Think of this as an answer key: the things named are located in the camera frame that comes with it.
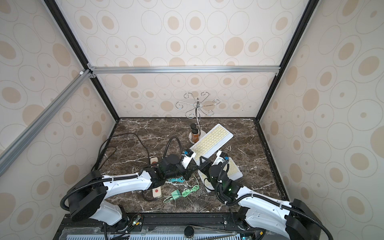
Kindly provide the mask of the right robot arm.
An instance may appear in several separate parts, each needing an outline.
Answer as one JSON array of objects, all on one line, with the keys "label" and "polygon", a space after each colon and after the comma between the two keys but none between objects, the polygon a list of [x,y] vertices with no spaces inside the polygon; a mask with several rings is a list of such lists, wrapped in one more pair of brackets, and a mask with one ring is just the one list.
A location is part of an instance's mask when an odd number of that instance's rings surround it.
[{"label": "right robot arm", "polygon": [[318,240],[322,232],[333,239],[331,232],[303,201],[277,200],[252,191],[228,177],[225,170],[228,163],[228,157],[219,157],[214,162],[201,157],[198,166],[222,204],[241,207],[237,224],[243,228],[265,229],[291,240]]}]

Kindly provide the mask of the white keyboard yellow keys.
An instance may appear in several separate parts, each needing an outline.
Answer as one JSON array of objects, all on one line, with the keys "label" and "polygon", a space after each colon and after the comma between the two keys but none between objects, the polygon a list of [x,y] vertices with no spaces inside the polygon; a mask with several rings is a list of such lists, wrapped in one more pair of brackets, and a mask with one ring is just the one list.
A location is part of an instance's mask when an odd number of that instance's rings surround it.
[{"label": "white keyboard yellow keys", "polygon": [[194,161],[199,166],[200,157],[210,158],[234,135],[224,128],[221,124],[214,126],[190,149],[196,154]]},{"label": "white keyboard yellow keys", "polygon": [[[204,188],[208,193],[214,191],[214,187],[210,182],[208,182],[208,177],[202,172],[198,171],[198,175],[204,184]],[[235,164],[232,158],[229,158],[229,171],[227,173],[229,179],[235,181],[243,177],[243,174],[239,170],[238,166]]]}]

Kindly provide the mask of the green USB charger adapter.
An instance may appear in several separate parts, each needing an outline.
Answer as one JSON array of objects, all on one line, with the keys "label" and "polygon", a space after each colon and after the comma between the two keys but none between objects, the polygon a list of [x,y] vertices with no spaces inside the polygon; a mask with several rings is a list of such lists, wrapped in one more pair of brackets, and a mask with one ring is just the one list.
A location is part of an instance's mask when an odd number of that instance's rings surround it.
[{"label": "green USB charger adapter", "polygon": [[175,190],[171,193],[171,197],[172,197],[172,200],[177,200],[179,199],[180,197],[182,197],[182,194],[180,193],[179,190]]}]

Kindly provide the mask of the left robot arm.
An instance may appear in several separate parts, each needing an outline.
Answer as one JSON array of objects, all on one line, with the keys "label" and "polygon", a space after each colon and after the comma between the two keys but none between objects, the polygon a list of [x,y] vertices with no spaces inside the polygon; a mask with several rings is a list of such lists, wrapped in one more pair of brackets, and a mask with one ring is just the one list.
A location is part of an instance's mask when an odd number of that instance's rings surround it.
[{"label": "left robot arm", "polygon": [[195,157],[196,153],[191,150],[184,151],[180,157],[171,154],[139,173],[129,175],[107,176],[99,170],[92,171],[67,192],[60,206],[70,212],[73,222],[93,219],[109,226],[125,222],[124,208],[107,202],[108,198],[132,191],[152,190],[172,178],[188,180],[197,170],[197,165],[192,162]]}]

